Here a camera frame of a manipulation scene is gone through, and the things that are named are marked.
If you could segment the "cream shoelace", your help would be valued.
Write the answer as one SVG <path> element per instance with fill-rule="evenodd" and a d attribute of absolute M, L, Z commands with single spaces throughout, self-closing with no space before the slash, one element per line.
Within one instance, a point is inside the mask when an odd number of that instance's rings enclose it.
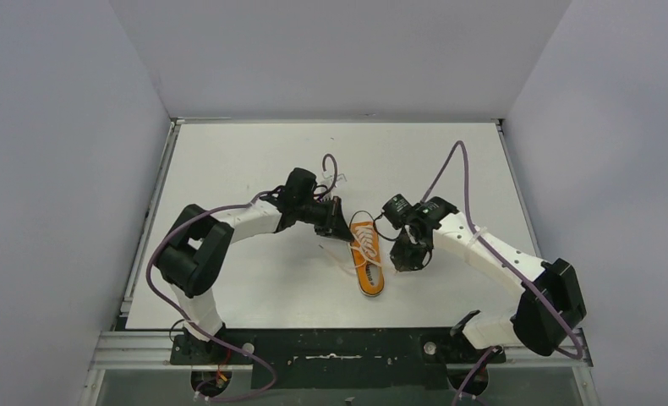
<path fill-rule="evenodd" d="M 336 266 L 348 275 L 355 276 L 356 270 L 363 266 L 369 265 L 377 266 L 384 270 L 385 265 L 381 263 L 381 255 L 379 251 L 380 235 L 375 231 L 374 221 L 356 222 L 350 226 L 350 230 L 354 236 L 354 242 L 349 245 L 349 249 L 354 254 L 359 254 L 360 260 L 354 259 L 352 265 L 346 265 L 343 260 L 339 259 L 331 250 L 320 244 L 319 248 L 325 255 L 336 264 Z"/>

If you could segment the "orange canvas sneaker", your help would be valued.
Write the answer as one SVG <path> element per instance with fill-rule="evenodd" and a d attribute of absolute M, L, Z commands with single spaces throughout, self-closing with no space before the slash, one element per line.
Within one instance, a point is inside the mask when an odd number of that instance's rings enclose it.
<path fill-rule="evenodd" d="M 356 211 L 350 219 L 349 230 L 354 236 L 349 247 L 359 288 L 365 296 L 378 296 L 384 290 L 385 277 L 380 235 L 375 231 L 374 218 L 367 211 Z"/>

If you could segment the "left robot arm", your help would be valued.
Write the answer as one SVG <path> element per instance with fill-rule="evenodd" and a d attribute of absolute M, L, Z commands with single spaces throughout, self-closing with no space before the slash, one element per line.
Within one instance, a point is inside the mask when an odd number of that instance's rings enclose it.
<path fill-rule="evenodd" d="M 148 261 L 145 278 L 153 287 L 157 269 L 175 299 L 153 288 L 183 318 L 180 347 L 206 361 L 219 359 L 230 349 L 221 334 L 225 326 L 212 293 L 231 244 L 257 235 L 280 233 L 297 222 L 312 225 L 321 237 L 354 241 L 338 197 L 316 194 L 316 176 L 301 167 L 290 172 L 285 184 L 259 193 L 251 202 L 203 209 L 186 206 Z"/>

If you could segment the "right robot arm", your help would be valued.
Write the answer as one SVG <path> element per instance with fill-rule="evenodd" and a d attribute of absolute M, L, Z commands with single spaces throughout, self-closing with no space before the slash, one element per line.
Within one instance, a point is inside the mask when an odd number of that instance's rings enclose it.
<path fill-rule="evenodd" d="M 451 348 L 461 360 L 473 360 L 488 347 L 512 345 L 550 356 L 587 315 L 570 263 L 548 262 L 511 247 L 440 197 L 412 205 L 394 195 L 381 215 L 399 232 L 390 251 L 396 270 L 422 270 L 435 250 L 445 250 L 515 299 L 512 310 L 499 315 L 473 310 L 454 326 Z"/>

